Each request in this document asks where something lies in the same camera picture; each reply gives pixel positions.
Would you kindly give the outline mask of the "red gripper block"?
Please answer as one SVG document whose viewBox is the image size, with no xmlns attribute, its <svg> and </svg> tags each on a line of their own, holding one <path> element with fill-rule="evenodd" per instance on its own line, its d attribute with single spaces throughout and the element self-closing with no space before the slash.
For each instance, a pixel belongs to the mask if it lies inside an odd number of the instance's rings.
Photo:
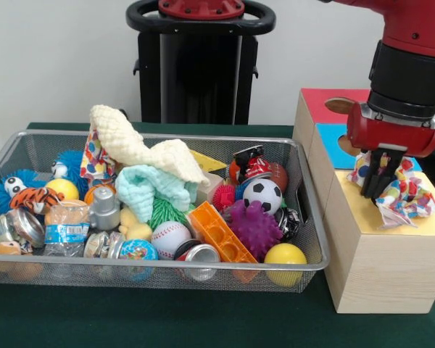
<svg viewBox="0 0 435 348">
<path fill-rule="evenodd" d="M 435 150 L 435 115 L 428 121 L 403 120 L 355 102 L 347 118 L 347 138 L 353 147 L 372 151 L 361 195 L 377 199 L 393 181 L 404 154 L 427 157 Z M 386 166 L 379 172 L 382 157 Z"/>
</svg>

